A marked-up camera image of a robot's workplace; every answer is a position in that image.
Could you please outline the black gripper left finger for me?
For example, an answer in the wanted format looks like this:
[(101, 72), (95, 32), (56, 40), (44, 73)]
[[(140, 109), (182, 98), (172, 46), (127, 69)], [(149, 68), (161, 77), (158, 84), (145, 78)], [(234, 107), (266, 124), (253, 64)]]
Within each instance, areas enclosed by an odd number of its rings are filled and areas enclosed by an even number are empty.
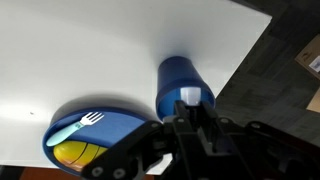
[(142, 180), (172, 150), (165, 126), (147, 121), (86, 165), (82, 180)]

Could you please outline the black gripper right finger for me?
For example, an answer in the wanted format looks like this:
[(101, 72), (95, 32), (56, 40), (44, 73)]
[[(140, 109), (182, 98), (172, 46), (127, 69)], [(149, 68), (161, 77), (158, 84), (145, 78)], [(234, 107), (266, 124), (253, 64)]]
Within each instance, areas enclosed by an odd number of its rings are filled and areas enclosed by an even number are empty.
[(217, 126), (249, 180), (320, 180), (317, 146), (259, 121), (241, 127), (222, 117)]

